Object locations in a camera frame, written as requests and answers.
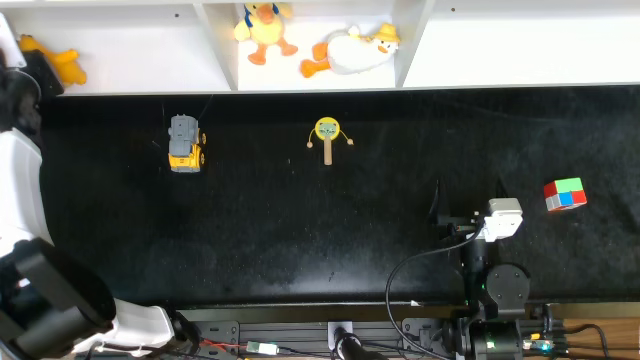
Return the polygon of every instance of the duck beak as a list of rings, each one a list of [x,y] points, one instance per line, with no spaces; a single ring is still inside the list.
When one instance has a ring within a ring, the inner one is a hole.
[[[264,24],[271,24],[273,22],[273,17],[275,16],[273,13],[273,6],[271,4],[264,4],[260,6],[256,15],[258,15],[258,19],[260,19]]]

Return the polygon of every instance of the blue vest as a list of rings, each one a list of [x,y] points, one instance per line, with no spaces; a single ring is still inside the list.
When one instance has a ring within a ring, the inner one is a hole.
[[[273,4],[273,13],[276,15],[280,13],[280,10],[276,6],[276,4]],[[244,6],[244,22],[247,24],[248,28],[252,28],[253,24],[251,23],[251,20],[249,20],[249,16],[251,16],[251,13],[249,12],[249,9],[247,9],[247,5],[245,5]]]

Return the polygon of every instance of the rubik's cube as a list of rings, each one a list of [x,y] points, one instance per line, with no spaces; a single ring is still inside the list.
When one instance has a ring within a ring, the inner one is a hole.
[[[556,180],[544,187],[547,210],[558,211],[577,208],[587,203],[580,178]]]

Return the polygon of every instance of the yellow and gray toy truck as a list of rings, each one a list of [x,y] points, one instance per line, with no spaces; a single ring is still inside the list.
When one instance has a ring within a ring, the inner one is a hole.
[[[169,128],[169,166],[175,172],[200,172],[204,165],[201,146],[207,143],[207,136],[200,133],[198,120],[187,115],[171,118]]]

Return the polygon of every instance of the yellow hat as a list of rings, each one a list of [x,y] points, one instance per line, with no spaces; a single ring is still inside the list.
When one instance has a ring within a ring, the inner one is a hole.
[[[382,41],[400,42],[400,38],[396,35],[396,27],[391,24],[382,24],[380,31],[373,35],[374,39]]]

